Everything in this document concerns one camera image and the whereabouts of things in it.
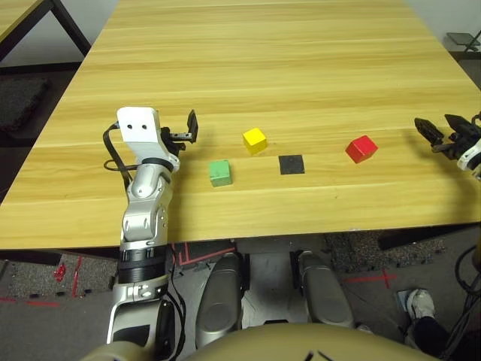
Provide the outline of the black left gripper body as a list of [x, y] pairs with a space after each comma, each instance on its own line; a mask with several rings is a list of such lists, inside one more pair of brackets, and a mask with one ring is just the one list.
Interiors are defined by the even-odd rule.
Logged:
[[168, 150], [185, 150], [186, 142], [192, 142], [191, 132], [171, 132], [168, 127], [161, 128], [161, 139]]

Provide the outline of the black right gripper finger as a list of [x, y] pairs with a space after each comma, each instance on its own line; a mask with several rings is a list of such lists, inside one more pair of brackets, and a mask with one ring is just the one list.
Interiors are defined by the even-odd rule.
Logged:
[[439, 145], [443, 143], [443, 133], [429, 120], [421, 118], [414, 119], [415, 127], [419, 134], [421, 134], [430, 145]]
[[449, 127], [456, 133], [460, 135], [470, 135], [472, 132], [472, 124], [467, 121], [465, 118], [454, 115], [454, 114], [445, 114], [444, 117], [446, 118]]

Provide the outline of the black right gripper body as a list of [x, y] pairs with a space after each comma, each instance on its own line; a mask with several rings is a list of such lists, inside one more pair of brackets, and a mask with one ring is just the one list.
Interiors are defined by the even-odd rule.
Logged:
[[443, 142], [444, 135], [436, 131], [431, 136], [431, 149], [434, 153], [442, 153], [447, 158], [460, 158], [480, 140], [480, 130], [454, 132], [450, 135], [451, 143]]

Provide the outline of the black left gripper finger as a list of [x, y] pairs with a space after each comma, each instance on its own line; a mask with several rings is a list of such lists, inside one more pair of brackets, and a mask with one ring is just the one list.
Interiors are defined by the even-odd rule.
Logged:
[[192, 109], [189, 112], [189, 116], [187, 119], [187, 126], [188, 126], [188, 133], [189, 133], [188, 141], [191, 144], [193, 144], [196, 142], [197, 136], [198, 136], [198, 121], [197, 121], [197, 117], [194, 109]]

